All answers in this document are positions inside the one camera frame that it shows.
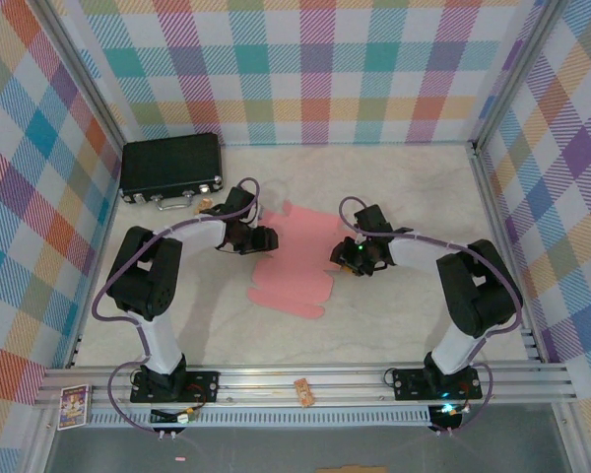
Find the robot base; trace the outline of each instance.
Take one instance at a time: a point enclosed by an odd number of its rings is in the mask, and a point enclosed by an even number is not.
[[[428,381],[425,370],[394,370],[394,398],[397,401],[438,399],[443,402],[482,399],[482,387],[477,370],[466,367],[446,378],[448,382],[433,385]]]
[[[176,396],[170,390],[150,381],[144,371],[135,374],[133,384],[129,397],[131,403],[214,403],[217,402],[217,393],[219,391],[219,372],[186,372],[183,387]]]

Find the cardboard piece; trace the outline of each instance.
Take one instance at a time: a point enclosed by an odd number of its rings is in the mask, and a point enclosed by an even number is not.
[[[349,465],[342,468],[318,468],[315,473],[387,473],[387,466]]]
[[[355,234],[344,229],[339,216],[285,202],[284,214],[265,211],[259,225],[278,234],[279,247],[261,259],[247,292],[255,304],[304,318],[318,318],[331,296],[333,278],[326,271],[340,267],[329,261],[335,245]]]

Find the black mounting plate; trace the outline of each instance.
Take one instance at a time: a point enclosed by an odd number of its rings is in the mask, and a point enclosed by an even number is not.
[[[482,399],[482,387],[477,370],[468,368],[454,384],[439,387],[435,393],[429,386],[423,370],[394,370],[392,371],[392,384],[394,386],[394,398],[397,401],[464,401],[467,393],[461,387],[468,386],[469,399]]]
[[[201,387],[206,394],[206,403],[217,402],[217,393],[219,392],[219,372],[186,372],[186,381],[184,389],[176,399],[171,399],[171,395],[165,389],[156,384],[144,382],[143,374],[136,372],[134,386],[131,390],[129,402],[132,403],[158,403],[158,402],[177,402],[180,404],[203,404],[204,399],[198,389],[192,389],[191,384]]]

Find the table surface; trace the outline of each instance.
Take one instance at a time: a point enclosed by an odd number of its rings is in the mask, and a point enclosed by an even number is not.
[[[223,162],[226,188],[211,196],[216,203],[250,175],[261,183],[260,203],[272,211],[280,212],[290,200],[336,213],[343,197],[357,195],[378,203],[395,228],[411,227],[460,243],[490,238],[463,146],[224,148]],[[155,204],[119,202],[97,289],[130,227],[161,229],[192,215],[194,206],[160,212]],[[182,259],[170,311],[189,364],[419,362],[450,323],[437,276],[410,268],[392,268],[371,278],[330,273],[333,292],[324,315],[314,320],[256,305],[247,298],[247,289],[263,257],[205,250]],[[105,297],[100,313],[118,310]],[[77,366],[111,366],[141,358],[132,326],[88,318]],[[519,332],[491,339],[478,359],[526,359]]]

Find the pink paper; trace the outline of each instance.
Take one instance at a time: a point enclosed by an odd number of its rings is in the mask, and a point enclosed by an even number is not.
[[[326,271],[339,266],[329,261],[331,251],[354,234],[343,228],[337,215],[325,214],[285,202],[284,214],[265,211],[260,225],[278,234],[278,249],[256,264],[247,296],[255,304],[304,318],[324,314],[333,278]]]

